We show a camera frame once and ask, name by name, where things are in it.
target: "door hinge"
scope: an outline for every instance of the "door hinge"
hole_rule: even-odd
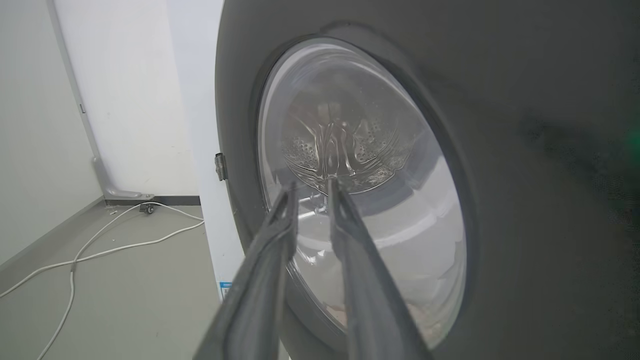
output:
[[[227,180],[227,161],[222,152],[216,154],[216,172],[218,173],[218,179],[220,181]]]

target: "metal frame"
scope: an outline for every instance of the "metal frame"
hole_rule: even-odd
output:
[[[58,18],[58,13],[56,11],[56,5],[53,2],[54,0],[46,0],[46,1],[47,1],[47,7],[49,9],[49,16],[51,18],[51,24],[53,25],[53,31],[56,34],[58,49],[60,49],[62,62],[65,65],[65,70],[67,71],[67,76],[69,78],[69,84],[71,85],[71,91],[74,94],[74,97],[76,98],[78,112],[80,113],[80,118],[82,119],[84,131],[86,132],[86,136],[89,139],[89,144],[93,152],[93,159],[92,159],[93,169],[95,171],[95,175],[98,178],[98,183],[100,184],[100,188],[102,189],[102,194],[104,195],[104,199],[105,200],[151,199],[154,196],[153,194],[121,190],[121,189],[118,189],[118,187],[115,186],[111,181],[111,178],[109,177],[109,172],[107,171],[107,168],[104,166],[104,162],[102,160],[102,157],[100,156],[100,151],[98,150],[98,145],[95,141],[95,136],[93,135],[91,124],[89,123],[89,118],[86,114],[86,108],[83,105],[82,96],[80,95],[80,89],[76,81],[76,75],[74,74],[73,67],[71,66],[71,60],[67,52],[65,39],[62,36],[62,28],[60,27],[60,20]]]

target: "black baseboard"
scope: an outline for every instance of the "black baseboard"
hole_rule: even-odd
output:
[[[199,206],[200,197],[193,196],[154,196],[150,199],[136,200],[105,200],[105,204],[109,206],[134,206],[143,202],[154,201],[169,206]]]

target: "wall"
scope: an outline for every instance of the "wall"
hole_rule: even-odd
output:
[[[0,264],[102,192],[44,0],[0,1]]]
[[[212,166],[220,152],[216,125],[215,63],[223,0],[167,0],[175,63],[193,144],[200,202],[219,295],[244,260],[226,181]]]
[[[156,195],[198,195],[166,2],[54,4],[89,123],[114,184]]]

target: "sticker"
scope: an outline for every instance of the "sticker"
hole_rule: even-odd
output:
[[[220,281],[220,291],[222,292],[222,301],[225,300],[227,293],[231,289],[231,282]]]

